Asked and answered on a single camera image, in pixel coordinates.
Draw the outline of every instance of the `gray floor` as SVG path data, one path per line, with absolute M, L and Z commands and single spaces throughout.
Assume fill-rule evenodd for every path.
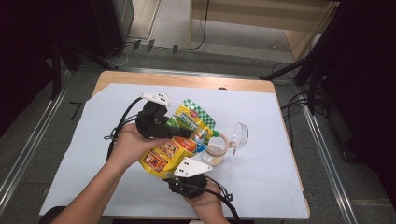
M 214 30 L 211 30 L 210 34 L 216 38 L 214 32 Z M 160 43 L 160 37 L 160 35 L 156 37 L 156 43 Z M 173 43 L 173 40 L 175 40 L 166 39 L 163 36 L 164 42 Z M 286 46 L 286 43 L 281 39 L 275 39 L 279 46 Z M 215 40 L 208 38 L 207 41 L 210 45 L 211 41 Z M 129 60 L 124 66 L 120 67 L 120 70 L 131 71 L 136 70 L 136 68 L 149 68 L 158 69 L 154 72 L 161 72 L 162 70 L 189 71 L 200 73 L 202 76 L 220 74 L 216 76 L 256 79 L 257 76 L 270 74 L 275 64 L 290 61 L 290 52 L 286 49 L 280 50 L 276 57 L 273 57 L 274 54 L 267 51 L 267 53 L 263 53 L 265 55 L 257 58 L 250 57 L 249 53 L 251 51 L 249 48 L 244 46 L 240 48 L 244 50 L 238 52 L 240 55 L 238 57 L 232 53 L 228 55 L 227 52 L 232 50 L 227 45 L 223 45 L 220 48 L 221 51 L 212 51 L 211 53 L 205 50 L 204 52 L 180 51 L 177 54 L 173 54 L 171 49 L 161 48 L 146 52 L 147 47 L 142 46 L 138 50 L 126 50 Z M 125 57 L 120 53 L 109 60 L 113 63 L 123 63 Z M 0 216 L 0 223 L 37 223 L 40 219 L 38 211 L 45 200 L 46 189 L 50 187 L 52 178 L 70 144 L 73 131 L 82 113 L 83 108 L 72 119 L 77 106 L 70 104 L 70 102 L 86 102 L 91 97 L 97 78 L 103 71 L 90 61 L 84 59 L 81 61 L 83 67 L 79 72 L 70 73 L 67 89 L 58 111 L 55 113 L 18 186 Z M 297 93 L 297 88 L 291 82 L 293 76 L 293 73 L 289 73 L 274 80 L 280 105 L 286 105 L 289 99 Z M 2 155 L 0 158 L 0 177 L 2 181 L 11 170 L 30 134 L 34 131 L 35 125 L 46 110 L 50 102 L 50 94 L 51 85 L 48 85 L 0 139 L 0 155 Z M 359 223 L 396 223 L 395 210 L 387 201 L 387 196 L 380 186 L 376 174 L 365 165 L 351 165 L 344 162 L 331 124 L 322 116 L 316 116 L 316 118 Z M 311 217 L 308 220 L 285 220 L 284 222 L 281 220 L 257 220 L 256 223 L 344 223 L 328 174 L 303 111 L 292 117 L 291 125 L 294 156 L 307 193 Z M 108 222 L 111 222 L 111 220 L 103 220 L 103 223 Z
M 179 48 L 185 49 L 188 46 L 189 13 L 190 1 L 162 0 L 150 35 L 150 39 L 155 40 L 154 46 L 172 48 L 178 45 Z M 191 37 L 193 48 L 201 44 L 203 30 L 204 23 L 194 20 Z M 244 55 L 249 58 L 271 59 L 276 62 L 293 62 L 283 30 L 224 22 L 207 22 L 205 43 L 197 51 L 233 56 Z

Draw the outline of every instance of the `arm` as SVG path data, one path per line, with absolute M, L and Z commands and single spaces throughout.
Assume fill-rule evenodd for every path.
M 220 193 L 219 187 L 213 182 L 208 181 L 207 189 Z M 188 199 L 184 198 L 187 203 L 194 209 L 195 214 L 205 224 L 229 224 L 230 222 L 224 217 L 221 201 L 213 194 L 204 192 L 201 196 Z
M 164 141 L 145 139 L 134 124 L 125 125 L 108 161 L 52 223 L 98 223 L 126 169 Z

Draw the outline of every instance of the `snack package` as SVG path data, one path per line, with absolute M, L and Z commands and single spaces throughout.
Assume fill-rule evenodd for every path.
M 209 139 L 219 135 L 213 131 L 216 122 L 196 103 L 187 99 L 166 125 L 190 129 L 190 138 L 173 137 L 165 145 L 155 147 L 140 160 L 143 168 L 152 175 L 166 179 L 185 157 L 192 157 L 207 148 Z

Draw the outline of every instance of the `hand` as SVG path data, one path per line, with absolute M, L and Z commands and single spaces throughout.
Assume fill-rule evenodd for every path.
M 159 147 L 166 141 L 168 139 L 143 138 L 135 124 L 126 124 L 120 130 L 119 138 L 107 162 L 115 163 L 127 169 L 150 149 Z
M 207 182 L 206 188 L 216 193 L 221 192 L 219 186 L 212 180 L 209 180 Z M 203 221 L 205 224 L 229 223 L 224 217 L 221 207 L 221 201 L 215 195 L 205 191 L 199 197 L 193 199 L 185 197 L 184 199 L 194 209 L 195 214 L 198 216 L 198 218 L 200 218 L 201 221 Z

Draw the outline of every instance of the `red label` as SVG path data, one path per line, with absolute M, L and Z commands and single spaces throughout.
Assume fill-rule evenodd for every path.
M 168 161 L 162 158 L 157 152 L 150 151 L 145 159 L 145 163 L 159 173 L 163 170 Z
M 177 141 L 182 147 L 184 147 L 186 150 L 193 152 L 196 148 L 197 145 L 195 142 L 191 141 L 189 138 L 182 138 L 182 137 L 174 137 L 175 141 Z
M 191 115 L 193 118 L 197 118 L 197 117 L 198 117 L 198 113 L 197 113 L 195 110 L 190 111 L 190 115 Z
M 161 152 L 168 158 L 173 158 L 178 151 L 178 145 L 172 141 L 168 141 L 165 145 L 161 146 Z

